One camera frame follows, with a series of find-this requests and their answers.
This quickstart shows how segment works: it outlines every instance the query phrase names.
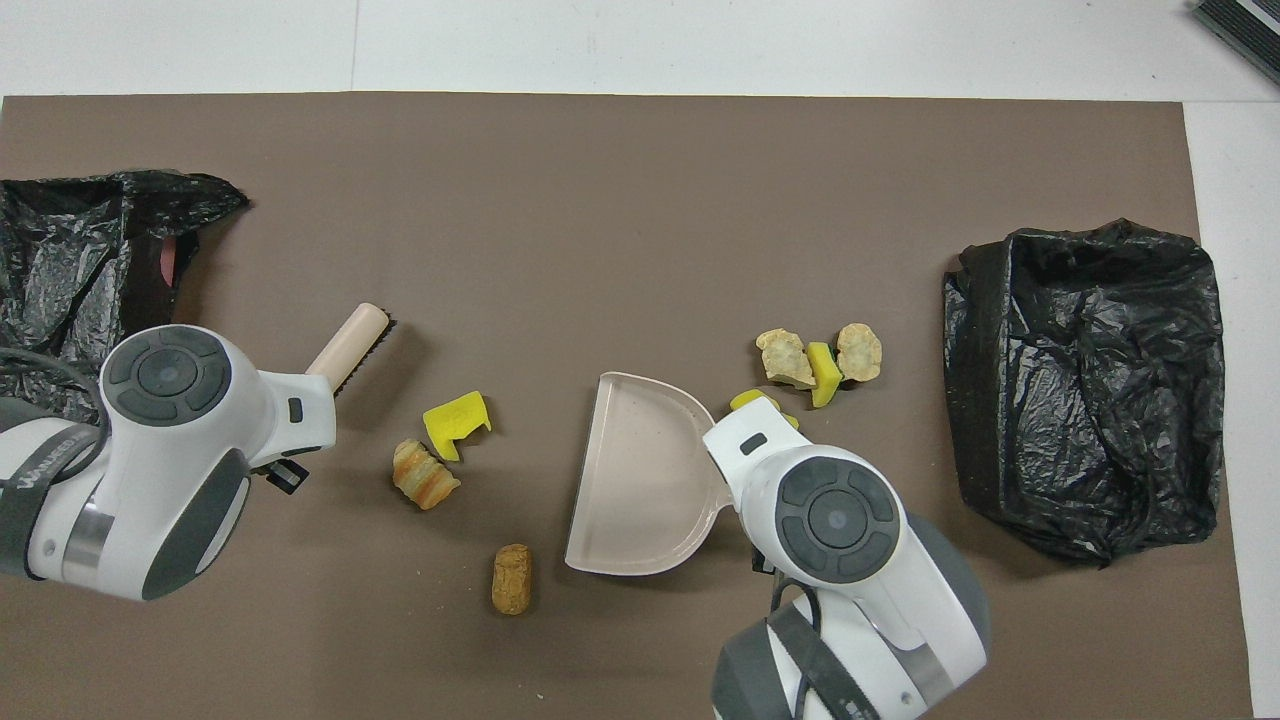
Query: bread piece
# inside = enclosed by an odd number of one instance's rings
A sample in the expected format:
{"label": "bread piece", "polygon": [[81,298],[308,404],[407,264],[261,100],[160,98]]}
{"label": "bread piece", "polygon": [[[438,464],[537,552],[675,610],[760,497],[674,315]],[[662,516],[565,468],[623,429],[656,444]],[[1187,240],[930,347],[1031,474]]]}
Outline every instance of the bread piece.
{"label": "bread piece", "polygon": [[534,557],[520,544],[503,546],[493,559],[489,600],[503,615],[520,615],[534,594]]}
{"label": "bread piece", "polygon": [[881,342],[869,327],[861,323],[850,323],[840,328],[836,347],[840,350],[836,365],[840,366],[840,372],[846,378],[865,383],[879,375]]}
{"label": "bread piece", "polygon": [[809,359],[804,354],[800,336],[777,328],[755,338],[764,361],[764,377],[771,382],[787,383],[800,389],[813,389],[818,380],[813,377]]}
{"label": "bread piece", "polygon": [[461,486],[453,473],[416,439],[396,446],[392,482],[422,510],[430,510]]}

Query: black plastic bag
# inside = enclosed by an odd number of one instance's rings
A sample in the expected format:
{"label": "black plastic bag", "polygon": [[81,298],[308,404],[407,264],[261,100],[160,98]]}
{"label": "black plastic bag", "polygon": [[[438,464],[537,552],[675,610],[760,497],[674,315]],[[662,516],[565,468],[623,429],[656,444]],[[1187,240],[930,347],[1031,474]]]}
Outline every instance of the black plastic bag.
{"label": "black plastic bag", "polygon": [[1208,255],[1116,220],[969,247],[943,283],[966,505],[1048,555],[1110,564],[1203,541],[1222,475]]}
{"label": "black plastic bag", "polygon": [[[248,204],[212,176],[138,170],[0,181],[0,346],[96,378],[106,354],[173,316],[196,229]],[[29,368],[0,373],[0,397],[93,423],[79,388]]]}

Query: yellow sponge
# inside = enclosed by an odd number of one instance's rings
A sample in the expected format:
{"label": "yellow sponge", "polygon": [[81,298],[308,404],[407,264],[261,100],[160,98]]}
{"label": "yellow sponge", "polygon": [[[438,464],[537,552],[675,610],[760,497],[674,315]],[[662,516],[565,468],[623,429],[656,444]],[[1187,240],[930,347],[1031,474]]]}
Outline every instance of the yellow sponge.
{"label": "yellow sponge", "polygon": [[[767,397],[769,400],[769,402],[773,404],[773,407],[776,407],[778,410],[782,410],[782,406],[778,405],[777,400],[773,400],[772,397],[764,395],[762,391],[759,391],[756,388],[751,388],[749,391],[740,392],[736,396],[733,396],[733,400],[728,401],[728,409],[730,410],[737,410],[739,407],[746,405],[748,402],[755,400],[756,397]],[[800,429],[800,420],[796,420],[795,418],[792,418],[791,415],[787,415],[786,413],[782,413],[782,416],[786,418],[788,423],[791,423],[792,428],[795,428],[797,430]]]}
{"label": "yellow sponge", "polygon": [[836,366],[836,357],[826,342],[810,342],[805,346],[804,352],[809,356],[813,377],[818,380],[813,388],[813,406],[823,407],[836,396],[836,388],[840,387],[845,375]]}
{"label": "yellow sponge", "polygon": [[422,424],[440,457],[454,462],[458,461],[458,448],[453,441],[467,437],[480,425],[493,429],[489,409],[485,407],[480,391],[471,391],[457,400],[431,407],[422,414]]}

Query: white floor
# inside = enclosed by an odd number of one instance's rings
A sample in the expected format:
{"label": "white floor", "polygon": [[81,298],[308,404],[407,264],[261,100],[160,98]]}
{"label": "white floor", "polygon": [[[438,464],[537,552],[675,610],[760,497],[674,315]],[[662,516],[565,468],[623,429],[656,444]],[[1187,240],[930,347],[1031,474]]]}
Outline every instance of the white floor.
{"label": "white floor", "polygon": [[458,90],[1176,100],[1226,322],[1253,707],[1280,716],[1280,87],[1183,0],[0,0],[0,96]]}

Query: dustpan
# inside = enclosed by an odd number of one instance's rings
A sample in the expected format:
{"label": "dustpan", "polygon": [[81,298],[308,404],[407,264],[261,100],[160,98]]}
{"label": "dustpan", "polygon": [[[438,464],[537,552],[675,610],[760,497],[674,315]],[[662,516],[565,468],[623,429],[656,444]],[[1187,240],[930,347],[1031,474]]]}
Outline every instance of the dustpan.
{"label": "dustpan", "polygon": [[680,565],[731,503],[703,447],[712,414],[687,392],[604,373],[577,488],[564,562],[607,575]]}

